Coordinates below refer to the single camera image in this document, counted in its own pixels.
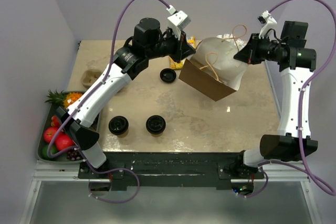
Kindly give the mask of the brown paper bag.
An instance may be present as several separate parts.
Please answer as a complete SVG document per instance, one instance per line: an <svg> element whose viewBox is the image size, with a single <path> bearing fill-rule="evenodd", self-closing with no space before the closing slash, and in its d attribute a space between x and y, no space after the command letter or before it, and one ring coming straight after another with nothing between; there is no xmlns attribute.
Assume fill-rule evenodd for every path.
<svg viewBox="0 0 336 224"><path fill-rule="evenodd" d="M238 24L231 34L242 38L247 34L247 27ZM248 64L233 56L243 48L217 37L205 38L198 43L196 53L186 59L179 79L213 101L219 101L239 90Z"/></svg>

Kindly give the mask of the black plastic cup lid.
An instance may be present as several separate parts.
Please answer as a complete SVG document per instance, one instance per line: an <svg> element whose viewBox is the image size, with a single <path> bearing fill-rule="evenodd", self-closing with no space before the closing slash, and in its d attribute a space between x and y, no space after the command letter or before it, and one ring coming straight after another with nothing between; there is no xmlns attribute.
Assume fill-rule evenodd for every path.
<svg viewBox="0 0 336 224"><path fill-rule="evenodd" d="M127 132L129 122L124 116L115 116L109 121L108 128L112 134L122 135Z"/></svg>

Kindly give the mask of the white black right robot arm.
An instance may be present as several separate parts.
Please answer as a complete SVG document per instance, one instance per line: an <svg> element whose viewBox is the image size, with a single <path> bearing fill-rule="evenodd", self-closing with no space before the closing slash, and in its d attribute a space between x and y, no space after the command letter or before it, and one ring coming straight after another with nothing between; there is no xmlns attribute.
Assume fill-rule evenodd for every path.
<svg viewBox="0 0 336 224"><path fill-rule="evenodd" d="M246 178L253 167L266 160L301 161L318 148L309 125L309 78L316 69L317 52L306 48L308 23L286 21L280 37L270 39L276 24L262 21L260 33L252 34L247 45L234 55L234 59L249 65L276 62L283 89L277 134L263 135L257 148L241 152L241 161L234 165L239 178Z"/></svg>

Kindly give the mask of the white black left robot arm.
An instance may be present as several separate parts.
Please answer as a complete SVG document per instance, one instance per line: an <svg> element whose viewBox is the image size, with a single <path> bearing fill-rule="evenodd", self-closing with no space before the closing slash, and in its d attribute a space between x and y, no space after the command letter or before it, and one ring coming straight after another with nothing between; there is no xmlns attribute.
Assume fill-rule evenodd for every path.
<svg viewBox="0 0 336 224"><path fill-rule="evenodd" d="M122 88L134 80L149 66L151 59L169 56L180 62L195 53L186 41L184 28L190 18L177 14L168 17L168 28L161 31L160 22L154 18L143 18L134 28L133 36L117 50L102 75L72 105L56 110L56 117L65 132L74 140L97 178L108 174L109 165L99 143L99 134L90 129L91 124L103 107Z"/></svg>

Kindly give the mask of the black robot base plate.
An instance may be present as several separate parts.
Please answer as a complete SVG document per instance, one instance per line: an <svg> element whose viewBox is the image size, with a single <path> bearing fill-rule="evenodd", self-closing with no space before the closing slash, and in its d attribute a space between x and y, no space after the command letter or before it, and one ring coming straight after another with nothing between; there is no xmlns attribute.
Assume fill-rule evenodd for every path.
<svg viewBox="0 0 336 224"><path fill-rule="evenodd" d="M80 179L106 180L112 190L142 187L212 187L231 189L233 179L263 179L256 168L243 164L241 153L223 152L107 152L107 161L93 172L86 163Z"/></svg>

